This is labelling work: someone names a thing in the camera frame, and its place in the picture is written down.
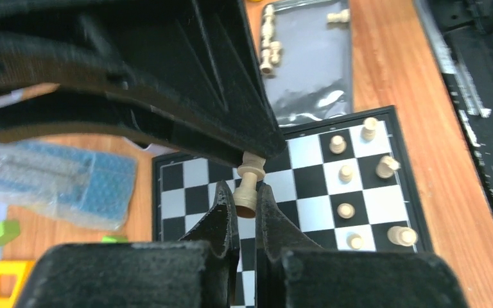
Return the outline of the green cube back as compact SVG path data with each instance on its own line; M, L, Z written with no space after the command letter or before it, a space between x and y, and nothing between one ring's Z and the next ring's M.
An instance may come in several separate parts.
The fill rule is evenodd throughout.
M21 233L20 223L17 220L4 220L0 222L0 247L13 241Z

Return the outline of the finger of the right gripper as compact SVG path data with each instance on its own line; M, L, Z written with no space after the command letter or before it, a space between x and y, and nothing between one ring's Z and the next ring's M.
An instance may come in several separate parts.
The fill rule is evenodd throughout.
M238 166L244 142L205 123L191 101L163 87L153 90L64 89L0 107L0 143L70 133L126 137Z
M168 87L246 152L286 148L242 1L0 1L0 94L41 83Z

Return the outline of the light chess pawn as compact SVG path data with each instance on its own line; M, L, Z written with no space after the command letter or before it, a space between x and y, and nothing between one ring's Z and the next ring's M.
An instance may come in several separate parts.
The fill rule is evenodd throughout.
M354 178L354 170L349 165L344 165L339 170L339 179L343 183L349 183Z

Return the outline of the light chess piece eleventh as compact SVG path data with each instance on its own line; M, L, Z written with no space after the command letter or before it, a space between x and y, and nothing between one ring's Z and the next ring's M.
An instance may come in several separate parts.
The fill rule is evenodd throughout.
M257 207L258 182L265 178L266 160L249 152L244 152L243 163L237 168L241 177L240 185L233 193L237 215L241 218L254 218Z

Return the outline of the tin lid with light pieces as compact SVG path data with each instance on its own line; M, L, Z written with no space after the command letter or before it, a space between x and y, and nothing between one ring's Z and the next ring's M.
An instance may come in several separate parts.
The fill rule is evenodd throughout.
M264 6L279 42L264 86L280 127L353 111L352 33L348 1L276 1Z

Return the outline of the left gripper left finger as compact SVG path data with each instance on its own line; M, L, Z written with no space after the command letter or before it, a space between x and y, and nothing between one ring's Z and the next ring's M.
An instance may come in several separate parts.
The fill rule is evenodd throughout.
M36 263L17 307L230 307L240 255L231 190L177 241L69 243Z

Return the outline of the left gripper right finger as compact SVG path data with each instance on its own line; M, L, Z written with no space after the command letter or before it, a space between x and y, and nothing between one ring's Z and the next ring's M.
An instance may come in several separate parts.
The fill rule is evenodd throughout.
M257 193L257 307L467 307L451 268L433 253L326 250Z

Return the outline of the green cube middle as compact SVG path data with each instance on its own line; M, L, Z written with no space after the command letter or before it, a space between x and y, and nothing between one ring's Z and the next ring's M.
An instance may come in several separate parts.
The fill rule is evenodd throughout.
M101 238L102 243L127 243L128 238L121 235L105 235Z

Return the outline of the green cube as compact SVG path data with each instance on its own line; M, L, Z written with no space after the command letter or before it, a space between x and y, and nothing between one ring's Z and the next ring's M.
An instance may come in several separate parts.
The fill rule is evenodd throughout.
M101 238L102 243L127 243L128 238L121 235L105 235Z
M13 241L21 233L20 223L17 220L4 220L0 222L0 247Z

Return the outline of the bubble-wrapped blue metronome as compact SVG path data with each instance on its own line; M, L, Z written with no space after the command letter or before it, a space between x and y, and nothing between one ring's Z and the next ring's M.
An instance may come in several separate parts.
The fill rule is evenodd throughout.
M0 144L0 201L78 227L125 224L137 161L39 141Z

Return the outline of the light chess piece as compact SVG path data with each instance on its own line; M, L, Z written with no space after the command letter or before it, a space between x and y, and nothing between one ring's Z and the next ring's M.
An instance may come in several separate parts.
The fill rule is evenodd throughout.
M360 250L364 245L364 240L359 234L351 234L347 237L347 245L351 250Z
M356 213L356 209L350 203L339 204L336 211L337 211L338 216L343 218L343 219L350 219Z
M417 243L418 234L410 227L393 226L387 231L389 241L395 245L410 247Z
M375 117L364 119L361 129L361 138L365 142L371 142L377 135L378 120Z
M383 179L391 178L400 168L401 164L395 158L385 155L376 166L376 175Z
M334 154L341 154L347 149L347 141L341 135L335 135L330 139L329 149Z

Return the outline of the folding chess board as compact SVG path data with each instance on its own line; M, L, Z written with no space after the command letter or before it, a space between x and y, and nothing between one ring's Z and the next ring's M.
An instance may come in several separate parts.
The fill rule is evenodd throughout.
M364 119L375 117L377 135L361 138ZM394 107L383 107L285 129L288 147L264 167L264 182L273 191L278 208L320 246L349 251L347 237L359 234L363 252L430 252L433 249L415 185L402 131ZM330 139L341 135L347 149L330 151ZM391 178L376 175L381 157L395 158L401 168ZM349 165L354 178L339 179ZM153 238L175 241L192 229L214 201L216 184L231 189L240 184L236 169L202 157L175 153L153 159ZM341 203L356 209L350 219L337 214ZM410 227L418 241L410 247L391 243L387 231Z

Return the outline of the yellow triangle block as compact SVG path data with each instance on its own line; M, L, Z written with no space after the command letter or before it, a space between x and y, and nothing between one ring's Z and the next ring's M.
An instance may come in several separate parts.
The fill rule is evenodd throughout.
M35 261L0 261L0 308L14 307Z

